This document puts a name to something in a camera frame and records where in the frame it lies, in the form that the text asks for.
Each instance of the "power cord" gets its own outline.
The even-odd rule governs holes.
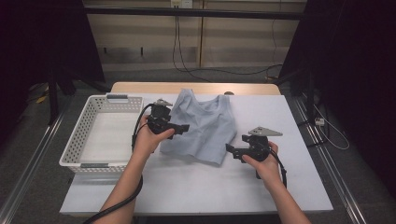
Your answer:
[[[182,62],[182,64],[183,64],[183,69],[180,69],[180,68],[178,68],[178,67],[176,66],[175,52],[176,52],[176,45],[177,45],[177,42],[178,42],[178,51],[179,51],[180,59],[181,59],[181,62]],[[259,73],[266,72],[266,81],[267,81],[268,78],[269,78],[268,71],[269,71],[270,69],[272,69],[272,68],[279,67],[279,66],[282,66],[282,65],[283,65],[282,63],[274,64],[274,65],[268,66],[268,67],[265,68],[265,69],[259,70],[259,71],[257,71],[257,72],[251,72],[251,73],[235,73],[235,72],[230,72],[230,71],[221,70],[221,69],[216,69],[216,68],[197,68],[197,69],[190,69],[190,70],[189,70],[189,69],[186,67],[186,64],[184,63],[183,54],[182,54],[182,52],[181,52],[180,24],[179,24],[178,16],[176,17],[175,41],[174,41],[172,59],[173,59],[174,67],[176,68],[177,71],[179,71],[179,72],[187,72],[190,76],[195,77],[195,78],[198,78],[198,79],[201,79],[201,80],[206,81],[206,82],[211,82],[211,81],[208,80],[208,79],[206,79],[206,78],[197,77],[197,76],[195,76],[192,72],[195,72],[195,71],[214,71],[214,72],[228,73],[228,74],[232,74],[232,75],[236,75],[236,76],[250,76],[250,75],[257,75],[257,74],[259,74]]]
[[[279,0],[279,12],[282,11],[282,0]],[[273,51],[273,56],[272,56],[272,61],[273,61],[273,65],[275,65],[275,53],[277,50],[277,44],[276,44],[276,40],[275,40],[275,31],[274,31],[274,24],[275,24],[276,19],[273,19],[272,25],[271,25],[271,31],[272,31],[272,38],[273,38],[273,42],[274,42],[274,51]],[[269,77],[268,75],[268,70],[265,71],[266,75],[267,75],[267,79]]]
[[[136,141],[137,134],[140,132],[140,130],[141,130],[144,126],[146,126],[146,125],[149,124],[149,123],[145,123],[145,124],[143,124],[142,126],[140,126],[139,129],[137,129],[137,127],[139,126],[140,119],[143,117],[145,111],[146,111],[149,107],[151,107],[151,106],[153,106],[153,105],[154,105],[154,104],[148,104],[148,105],[146,105],[146,106],[143,108],[142,112],[140,113],[139,118],[137,119],[136,125],[134,126],[134,135],[133,135],[133,138],[132,138],[132,151],[134,151],[134,143],[135,143],[135,141]],[[105,209],[105,210],[103,210],[103,211],[101,211],[101,212],[99,212],[99,213],[93,215],[92,217],[90,217],[90,218],[88,218],[86,221],[84,221],[83,224],[93,223],[94,221],[98,220],[99,218],[105,217],[105,216],[107,216],[108,214],[110,214],[110,213],[116,211],[117,209],[123,207],[124,205],[130,203],[130,202],[133,201],[133,200],[136,198],[136,196],[140,193],[140,190],[142,189],[142,187],[143,187],[143,176],[141,175],[139,184],[137,185],[136,190],[134,191],[134,193],[133,193],[131,196],[129,196],[128,198],[126,198],[126,199],[123,200],[122,202],[117,203],[117,204],[115,204],[115,205],[113,205],[113,206],[111,206],[111,207],[109,207],[109,208],[107,208],[107,209]]]
[[[288,179],[286,178],[286,169],[285,166],[283,165],[283,163],[280,161],[279,157],[277,156],[276,152],[274,152],[270,147],[269,147],[269,154],[271,154],[277,161],[277,163],[279,164],[280,167],[280,173],[282,174],[282,182],[283,185],[285,186],[285,188],[288,187]]]
[[[320,113],[320,110],[318,109],[318,107],[316,105],[314,105],[314,108],[317,110],[317,112],[321,116],[321,118],[316,119],[316,125],[319,126],[319,130],[324,134],[324,137],[327,139],[327,141],[329,141],[334,147],[336,147],[338,149],[347,150],[349,148],[349,146],[350,146],[349,141],[347,140],[347,138],[334,125],[332,125],[327,119],[325,119],[325,117],[322,115],[322,113]],[[337,146],[334,142],[332,142],[330,140],[330,137],[327,136],[327,134],[325,132],[323,132],[322,127],[324,127],[325,122],[328,123],[331,127],[333,127],[346,140],[346,147]]]

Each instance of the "forearm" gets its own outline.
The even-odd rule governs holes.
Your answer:
[[[101,211],[113,206],[114,204],[124,201],[134,193],[139,184],[145,163],[145,159],[134,158],[134,156],[132,156],[119,181],[102,206]],[[95,222],[95,224],[131,223],[134,214],[134,204],[135,199],[120,209],[117,209],[107,216],[100,218]]]
[[[311,223],[281,182],[266,185],[283,224]]]

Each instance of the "black cable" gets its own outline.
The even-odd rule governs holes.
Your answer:
[[[140,120],[142,119],[143,114],[145,113],[145,111],[146,111],[149,107],[151,107],[151,106],[154,106],[154,104],[148,104],[148,105],[146,105],[146,106],[143,108],[142,112],[141,112],[140,115],[139,115],[139,118],[137,119],[136,125],[134,126],[134,135],[132,136],[132,151],[134,151],[134,143],[136,142],[136,137],[137,137],[137,133],[138,133],[137,127],[139,127],[139,122],[140,122]]]
[[[282,182],[283,185],[285,186],[285,188],[288,187],[288,180],[286,179],[286,169],[283,166],[282,162],[280,161],[279,157],[277,156],[277,154],[270,148],[270,153],[271,155],[273,155],[273,157],[276,159],[277,163],[279,163],[280,166],[280,173],[282,174]]]
[[[177,40],[178,40],[178,50],[179,50],[179,53],[180,53],[181,62],[182,62],[182,64],[183,64],[183,67],[184,67],[185,70],[179,69],[179,68],[176,66],[176,63],[175,63],[175,48],[176,48],[176,42],[177,42]],[[175,24],[175,42],[174,42],[174,48],[173,48],[173,53],[172,53],[172,59],[173,59],[174,66],[175,66],[175,68],[177,69],[177,71],[180,71],[180,72],[187,72],[187,73],[189,73],[189,75],[192,76],[192,77],[201,79],[201,80],[206,81],[206,82],[211,82],[211,81],[208,80],[208,79],[205,79],[205,78],[202,78],[202,77],[197,77],[197,76],[193,75],[193,74],[189,71],[189,69],[187,69],[186,64],[184,64],[183,55],[181,54],[180,26],[179,26],[179,23],[178,23],[178,16],[176,16],[176,24]]]
[[[176,51],[176,44],[177,44],[177,41],[178,41],[178,50],[179,50],[179,54],[180,54],[180,58],[181,58],[181,61],[182,61],[184,70],[178,68],[178,67],[176,66],[176,62],[175,62],[175,51]],[[208,79],[202,78],[202,77],[197,77],[197,76],[195,76],[194,74],[192,74],[191,72],[195,72],[195,71],[214,71],[214,72],[228,73],[228,74],[237,75],[237,76],[249,76],[249,75],[257,75],[257,74],[259,74],[259,73],[266,72],[266,71],[268,71],[268,70],[270,70],[270,69],[272,69],[272,68],[274,68],[274,67],[278,67],[278,66],[282,66],[282,65],[283,65],[282,63],[274,64],[274,65],[268,66],[267,68],[262,69],[262,70],[260,70],[260,71],[251,72],[251,73],[235,73],[235,72],[230,72],[230,71],[221,70],[221,69],[216,69],[216,68],[196,68],[196,69],[190,69],[190,70],[189,70],[189,69],[186,67],[186,65],[184,64],[183,54],[181,53],[180,24],[179,24],[179,21],[178,21],[178,17],[176,17],[175,42],[174,42],[174,48],[173,48],[173,53],[172,53],[172,59],[173,59],[174,67],[176,68],[177,71],[179,71],[179,72],[187,72],[187,73],[189,73],[190,76],[195,77],[195,78],[198,78],[198,79],[201,79],[201,80],[206,81],[206,82],[211,82],[211,81],[208,80]]]
[[[96,215],[93,215],[92,217],[88,218],[86,221],[83,222],[83,224],[89,224],[89,223],[93,223],[94,221],[98,220],[99,218],[105,217],[108,214],[116,211],[117,209],[123,207],[124,205],[130,203],[131,201],[133,201],[136,196],[139,194],[140,190],[143,187],[143,176],[140,177],[140,181],[139,184],[137,185],[136,190],[134,191],[134,193],[129,196],[127,199],[125,199],[124,201],[117,203],[99,213],[97,213]]]
[[[133,135],[133,138],[132,138],[132,151],[134,151],[134,143],[135,143],[135,141],[136,141],[137,134],[140,132],[140,130],[141,130],[144,126],[148,125],[147,123],[145,123],[145,124],[143,124],[141,127],[139,127],[139,129],[137,129],[137,127],[139,126],[139,122],[140,122],[141,118],[143,117],[145,111],[146,111],[150,106],[153,106],[153,105],[154,105],[154,104],[148,104],[148,105],[146,105],[146,106],[143,108],[142,112],[140,113],[139,118],[137,119],[136,125],[134,126],[134,135]],[[99,212],[99,213],[93,215],[92,217],[88,218],[83,224],[93,223],[93,222],[96,221],[97,219],[99,219],[99,218],[101,218],[101,217],[105,217],[105,216],[107,216],[108,214],[110,214],[110,213],[116,211],[117,209],[123,207],[124,205],[130,203],[131,201],[133,201],[133,200],[136,198],[136,196],[139,194],[139,192],[140,192],[140,190],[142,189],[142,187],[143,187],[143,176],[141,175],[139,184],[137,185],[136,190],[134,191],[134,193],[133,193],[131,196],[129,196],[128,198],[126,198],[126,199],[123,200],[122,202],[117,203],[117,204],[115,204],[115,205],[113,205],[113,206],[111,206],[111,207],[109,207],[109,208],[107,208],[107,209],[105,209],[105,210],[103,210],[103,211],[101,211],[101,212]]]
[[[279,12],[282,10],[282,0],[279,1]],[[276,53],[276,49],[277,49],[277,44],[276,44],[276,40],[275,40],[275,31],[274,31],[274,23],[275,23],[276,19],[273,19],[272,25],[271,25],[271,31],[272,31],[272,38],[273,38],[273,42],[274,42],[274,50],[273,50],[273,56],[272,56],[272,61],[273,61],[273,65],[275,65],[275,53]],[[265,71],[265,74],[267,75],[266,79],[268,80],[268,70]]]

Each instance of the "human hand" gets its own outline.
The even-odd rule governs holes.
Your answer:
[[[163,133],[155,134],[147,125],[148,115],[145,115],[140,120],[140,131],[137,134],[136,142],[134,144],[134,155],[143,157],[147,160],[149,155],[154,152],[155,148],[160,142],[174,134],[174,129],[168,129]]]
[[[278,146],[275,143],[269,141],[268,145],[277,153]],[[279,175],[278,163],[271,153],[264,161],[256,161],[248,155],[243,155],[242,159],[256,169],[262,181],[264,181],[265,187],[268,188],[271,184],[282,183]]]

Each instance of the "wall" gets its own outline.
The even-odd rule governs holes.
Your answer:
[[[119,7],[170,7],[170,0],[85,0],[87,5]],[[222,1],[195,0],[193,8],[303,12],[305,0]],[[89,15],[98,48],[172,48],[174,17]],[[222,52],[255,53],[257,65],[283,63],[298,25],[297,21],[179,18],[182,47],[196,48],[197,66],[235,65],[224,63]]]

